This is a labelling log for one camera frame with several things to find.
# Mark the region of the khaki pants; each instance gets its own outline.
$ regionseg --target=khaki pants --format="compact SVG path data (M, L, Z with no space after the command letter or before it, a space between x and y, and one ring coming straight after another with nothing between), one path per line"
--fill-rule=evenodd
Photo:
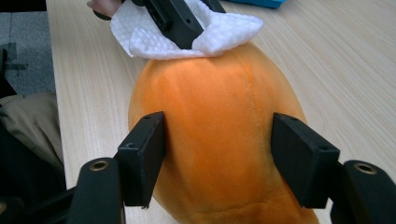
M64 173L64 158L55 92L0 99L0 122L9 133L30 148L40 159Z

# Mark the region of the orange fabric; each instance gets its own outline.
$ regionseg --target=orange fabric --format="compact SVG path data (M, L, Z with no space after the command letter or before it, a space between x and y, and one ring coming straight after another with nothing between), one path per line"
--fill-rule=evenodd
M305 120L283 74L253 44L217 58L149 61L134 86L132 129L165 115L154 197L182 223L317 223L277 171L274 112Z

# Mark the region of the white tissue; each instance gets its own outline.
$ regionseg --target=white tissue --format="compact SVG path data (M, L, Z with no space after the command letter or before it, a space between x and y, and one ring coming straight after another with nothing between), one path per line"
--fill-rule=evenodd
M111 31L129 56L147 59L175 59L219 56L249 41L263 21L248 15L217 13L201 0L185 0L204 31L192 42L191 49L180 49L163 36L145 7L125 1L111 19Z

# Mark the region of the dark floor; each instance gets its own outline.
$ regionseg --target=dark floor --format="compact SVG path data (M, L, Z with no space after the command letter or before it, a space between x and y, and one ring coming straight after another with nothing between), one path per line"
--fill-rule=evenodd
M55 91L47 11L0 12L6 80L18 94Z

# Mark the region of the light wood surface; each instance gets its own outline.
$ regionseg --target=light wood surface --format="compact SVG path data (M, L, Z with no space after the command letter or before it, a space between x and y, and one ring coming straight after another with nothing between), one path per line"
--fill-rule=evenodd
M87 0L47 0L67 185L79 168L113 157L128 133L134 81L146 63L129 58ZM265 21L256 43L294 88L310 127L396 180L396 1L289 0L273 10L221 2ZM330 223L328 204L318 210ZM127 223L174 223L152 202Z

